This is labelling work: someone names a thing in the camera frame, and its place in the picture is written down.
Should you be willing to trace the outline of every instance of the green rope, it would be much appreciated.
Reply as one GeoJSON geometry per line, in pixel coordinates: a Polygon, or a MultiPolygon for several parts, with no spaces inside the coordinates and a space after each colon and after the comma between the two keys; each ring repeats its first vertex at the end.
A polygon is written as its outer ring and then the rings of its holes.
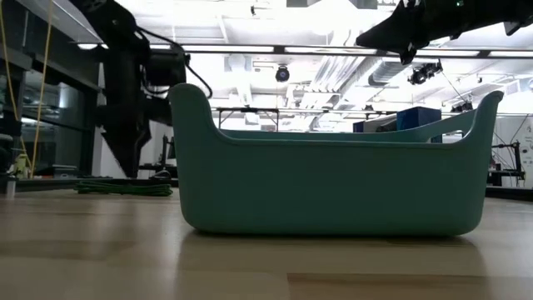
{"type": "Polygon", "coordinates": [[[133,186],[133,185],[119,185],[109,184],[103,182],[80,182],[74,188],[77,193],[100,193],[100,194],[120,194],[120,195],[136,195],[136,196],[150,196],[150,197],[168,197],[172,195],[170,184],[158,184],[151,186],[133,186]]]}

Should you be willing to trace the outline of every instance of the yellow cable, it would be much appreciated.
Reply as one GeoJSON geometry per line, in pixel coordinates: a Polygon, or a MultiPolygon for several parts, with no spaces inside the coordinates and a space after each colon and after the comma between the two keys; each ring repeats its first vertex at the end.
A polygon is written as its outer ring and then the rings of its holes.
{"type": "Polygon", "coordinates": [[[41,127],[41,107],[42,99],[44,98],[45,79],[47,77],[47,63],[48,63],[48,50],[50,50],[50,36],[52,35],[52,13],[53,13],[53,0],[50,0],[48,6],[48,33],[47,43],[44,48],[44,64],[42,65],[42,83],[41,83],[41,96],[39,98],[39,107],[37,109],[37,131],[35,132],[35,142],[33,144],[33,158],[32,158],[32,179],[35,172],[35,160],[37,157],[37,143],[39,141],[39,128],[41,127]]]}
{"type": "MultiPolygon", "coordinates": [[[[7,39],[6,39],[6,29],[3,24],[3,0],[0,0],[0,28],[2,28],[2,45],[3,45],[3,56],[6,63],[6,73],[7,73],[7,86],[9,87],[9,93],[11,96],[11,104],[13,106],[13,114],[15,115],[15,120],[18,122],[18,112],[17,112],[17,103],[15,102],[15,96],[13,94],[13,85],[11,82],[11,72],[9,70],[9,57],[7,56],[7,39]]],[[[26,144],[22,136],[20,137],[20,143],[22,144],[22,150],[26,155],[26,161],[31,166],[30,158],[27,155],[26,144]]]]}

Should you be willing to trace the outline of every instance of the teal plastic basket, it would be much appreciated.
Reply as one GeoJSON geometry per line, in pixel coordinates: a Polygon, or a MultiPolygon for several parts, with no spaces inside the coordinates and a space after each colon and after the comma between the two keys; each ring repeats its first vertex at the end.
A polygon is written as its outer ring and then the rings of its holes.
{"type": "Polygon", "coordinates": [[[401,132],[220,131],[198,87],[171,89],[184,218],[211,233],[454,236],[481,219],[498,103],[401,132]],[[468,133],[453,144],[427,143],[468,133]]]}

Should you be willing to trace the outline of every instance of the wooden table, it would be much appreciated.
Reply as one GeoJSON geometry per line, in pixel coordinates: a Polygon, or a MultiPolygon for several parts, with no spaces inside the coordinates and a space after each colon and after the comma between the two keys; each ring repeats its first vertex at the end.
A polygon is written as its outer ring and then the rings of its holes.
{"type": "Polygon", "coordinates": [[[179,198],[0,201],[0,299],[533,299],[533,206],[487,199],[447,239],[220,237],[179,198]]]}

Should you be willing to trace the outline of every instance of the ceiling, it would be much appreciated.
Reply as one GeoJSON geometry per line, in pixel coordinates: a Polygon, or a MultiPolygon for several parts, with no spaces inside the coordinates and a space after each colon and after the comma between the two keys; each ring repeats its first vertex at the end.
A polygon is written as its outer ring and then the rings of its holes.
{"type": "MultiPolygon", "coordinates": [[[[46,18],[48,0],[18,1],[46,18]]],[[[321,0],[299,8],[287,7],[286,0],[116,1],[134,14],[138,25],[179,43],[353,46],[358,34],[389,15],[384,10],[357,9],[348,0],[321,0]],[[252,5],[255,16],[251,13],[252,5]]],[[[68,0],[54,0],[54,3],[56,28],[78,43],[101,42],[68,0]]],[[[502,24],[436,44],[442,48],[514,49],[529,49],[532,45],[533,26],[507,37],[502,24]]],[[[533,60],[441,61],[445,76],[438,75],[423,85],[412,86],[406,80],[412,68],[419,66],[414,63],[395,70],[385,86],[369,87],[369,75],[384,66],[380,58],[260,54],[228,58],[224,54],[192,54],[192,67],[214,90],[212,105],[222,107],[250,104],[321,108],[329,103],[326,107],[354,110],[370,103],[382,110],[413,105],[446,110],[460,100],[459,95],[476,103],[494,89],[505,89],[533,78],[533,60]],[[285,83],[277,82],[274,77],[281,64],[287,65],[291,72],[290,80],[285,83]],[[243,99],[252,99],[252,103],[243,99]]],[[[188,81],[201,86],[191,74],[188,81]]],[[[341,119],[338,123],[344,122],[343,117],[336,117],[341,119]]],[[[306,122],[302,122],[298,130],[306,130],[305,126],[306,122]]]]}

